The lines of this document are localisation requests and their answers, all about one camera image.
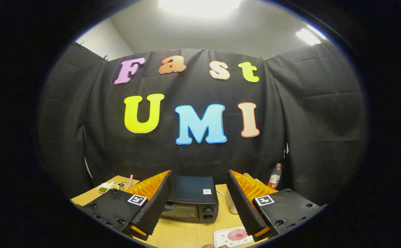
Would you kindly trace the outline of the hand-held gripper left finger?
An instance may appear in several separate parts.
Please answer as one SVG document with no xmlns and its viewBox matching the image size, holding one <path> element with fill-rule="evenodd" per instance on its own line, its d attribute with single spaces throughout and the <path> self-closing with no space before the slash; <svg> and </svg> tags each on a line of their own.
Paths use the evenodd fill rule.
<svg viewBox="0 0 401 248">
<path fill-rule="evenodd" d="M 172 170 L 127 190 L 109 188 L 80 210 L 125 235 L 147 240 L 152 235 L 171 192 Z"/>
</svg>

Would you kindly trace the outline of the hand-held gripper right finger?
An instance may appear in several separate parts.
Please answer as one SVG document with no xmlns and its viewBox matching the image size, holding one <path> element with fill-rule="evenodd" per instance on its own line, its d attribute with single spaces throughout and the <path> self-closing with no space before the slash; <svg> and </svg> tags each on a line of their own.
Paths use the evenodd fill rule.
<svg viewBox="0 0 401 248">
<path fill-rule="evenodd" d="M 292 189 L 274 190 L 233 170 L 228 171 L 227 189 L 244 228 L 254 238 L 290 232 L 326 208 Z"/>
</svg>

